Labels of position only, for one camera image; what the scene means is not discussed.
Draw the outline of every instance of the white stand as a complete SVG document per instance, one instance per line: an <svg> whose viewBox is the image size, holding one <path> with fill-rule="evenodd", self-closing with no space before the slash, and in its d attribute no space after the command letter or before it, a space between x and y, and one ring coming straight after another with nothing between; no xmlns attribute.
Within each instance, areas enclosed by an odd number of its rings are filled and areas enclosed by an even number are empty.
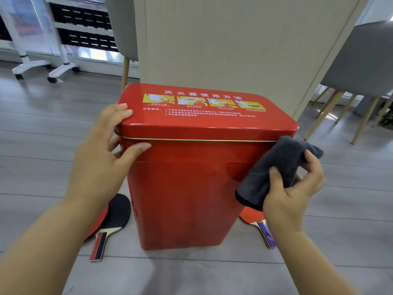
<svg viewBox="0 0 393 295"><path fill-rule="evenodd" d="M67 70L71 69L73 72L79 72L80 69L77 64L69 62L68 57L67 57L67 51L64 48L64 45L61 43L59 32L57 31L56 27L54 26L55 20L53 18L52 10L47 2L48 0L42 0L42 1L44 3L46 11L48 13L49 24L50 24L52 32L55 36L56 43L57 43L57 46L60 51L61 59L63 61L63 65L56 68L52 72L50 72L47 77L47 79L50 83L56 83L57 78L60 77L63 73L65 73Z"/></svg>
<svg viewBox="0 0 393 295"><path fill-rule="evenodd" d="M22 64L12 69L12 73L15 74L15 77L18 80L22 80L23 79L22 73L36 66L45 66L47 69L52 68L50 62L46 60L30 61L28 55L26 54L26 51L22 48L22 40L17 32L17 29L14 26L11 16L6 10L4 10L1 4L0 4L0 15L4 21L4 24L7 27L9 35L12 38L12 41L15 44L19 56L22 59Z"/></svg>

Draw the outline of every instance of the wooden chair leg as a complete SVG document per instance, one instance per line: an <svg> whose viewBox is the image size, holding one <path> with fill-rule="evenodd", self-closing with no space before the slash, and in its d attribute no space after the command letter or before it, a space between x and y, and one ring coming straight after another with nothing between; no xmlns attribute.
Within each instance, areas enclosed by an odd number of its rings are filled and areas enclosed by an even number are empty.
<svg viewBox="0 0 393 295"><path fill-rule="evenodd" d="M351 104L353 103L353 101L355 100L357 95L352 94L351 98L349 99L349 101L347 102L347 104L345 105L343 111L341 112L341 115L338 117L338 119L336 120L335 124L337 124L341 118L344 116L344 114L348 111L348 109L351 107Z"/></svg>
<svg viewBox="0 0 393 295"><path fill-rule="evenodd" d="M333 99L333 96L335 95L336 91L337 91L337 90L334 90L332 96L328 99L328 101L325 103L325 105L323 106L323 108L320 110L320 112L319 112L317 118L318 118L319 116L322 115L323 111L324 111L324 110L327 108L327 106L331 103L331 101L332 101L332 99Z"/></svg>
<svg viewBox="0 0 393 295"><path fill-rule="evenodd" d="M123 92L125 87L127 86L128 70L129 69L130 69L130 59L124 57L124 61L123 61L123 76L121 78L121 92Z"/></svg>
<svg viewBox="0 0 393 295"><path fill-rule="evenodd" d="M377 127L379 125L379 122L384 116L384 113L391 106L392 103L393 103L393 95L386 101L384 107L379 111L378 115L375 118L375 121L371 124L371 127Z"/></svg>
<svg viewBox="0 0 393 295"><path fill-rule="evenodd" d="M311 126L307 136L304 138L305 141L307 141L312 133L318 128L318 126L322 123L323 119L327 116L328 113L331 112L331 110L334 108L334 106L338 103L338 101L341 99L341 97L344 95L345 91L338 91L336 90L331 99L329 100L328 105L326 106L326 109L323 110L322 114L318 117L318 119L314 122L314 124Z"/></svg>
<svg viewBox="0 0 393 295"><path fill-rule="evenodd" d="M329 90L329 89L330 89L330 87L326 87L325 89L323 89L321 94L318 95L318 97L312 102L311 105L314 105L326 93L326 91Z"/></svg>
<svg viewBox="0 0 393 295"><path fill-rule="evenodd" d="M352 145L354 145L356 143L356 141L358 140L358 137L362 131L362 129L366 126L367 121L370 119L371 114L373 113L375 106L378 102L379 97L375 97L373 98L373 101L371 101L370 106L366 112L366 114L363 116L363 118L360 121L359 127L355 133L355 136L353 137L353 140L351 142Z"/></svg>

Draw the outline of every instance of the instruction illustration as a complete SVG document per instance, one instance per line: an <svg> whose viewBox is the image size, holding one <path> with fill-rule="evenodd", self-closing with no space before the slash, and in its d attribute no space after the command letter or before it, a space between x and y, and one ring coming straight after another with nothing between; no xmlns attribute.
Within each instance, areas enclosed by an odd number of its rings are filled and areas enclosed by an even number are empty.
<svg viewBox="0 0 393 295"><path fill-rule="evenodd" d="M237 105L230 99L208 98L208 101L212 107L237 108Z"/></svg>
<svg viewBox="0 0 393 295"><path fill-rule="evenodd" d="M242 109L266 110L260 103L253 101L235 100Z"/></svg>
<svg viewBox="0 0 393 295"><path fill-rule="evenodd" d="M178 96L177 103L186 104L186 105L200 105L200 106L208 105L206 99L202 97L193 97L193 96Z"/></svg>
<svg viewBox="0 0 393 295"><path fill-rule="evenodd" d="M167 103L174 104L174 96L171 95L157 95L157 94L145 94L143 97L145 103Z"/></svg>

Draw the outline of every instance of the gray chair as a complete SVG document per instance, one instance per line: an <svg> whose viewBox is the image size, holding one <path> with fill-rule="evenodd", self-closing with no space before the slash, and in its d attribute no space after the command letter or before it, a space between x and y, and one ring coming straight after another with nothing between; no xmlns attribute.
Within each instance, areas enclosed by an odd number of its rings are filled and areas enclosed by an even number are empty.
<svg viewBox="0 0 393 295"><path fill-rule="evenodd" d="M121 91L127 85L130 60L138 61L134 0L105 0L116 47L124 56Z"/></svg>
<svg viewBox="0 0 393 295"><path fill-rule="evenodd" d="M343 94L349 92L352 97L336 123L349 109L357 95L372 98L370 107L364 114L352 140L352 144L355 144L378 99L393 90L392 66L393 22L376 22L356 26L321 81L321 84L327 88L318 99L328 88L333 88L335 91L320 111L305 140L310 138ZM379 122L392 101L393 97L390 97L384 108L379 112L376 122Z"/></svg>

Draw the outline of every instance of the chair backrest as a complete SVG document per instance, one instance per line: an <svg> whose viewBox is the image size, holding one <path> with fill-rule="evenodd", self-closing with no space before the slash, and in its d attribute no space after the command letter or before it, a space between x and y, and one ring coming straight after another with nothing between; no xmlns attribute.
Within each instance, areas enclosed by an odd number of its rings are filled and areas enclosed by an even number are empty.
<svg viewBox="0 0 393 295"><path fill-rule="evenodd" d="M138 61L134 0L105 0L105 4L118 51Z"/></svg>
<svg viewBox="0 0 393 295"><path fill-rule="evenodd" d="M393 90L393 22L356 26L321 84L364 96Z"/></svg>

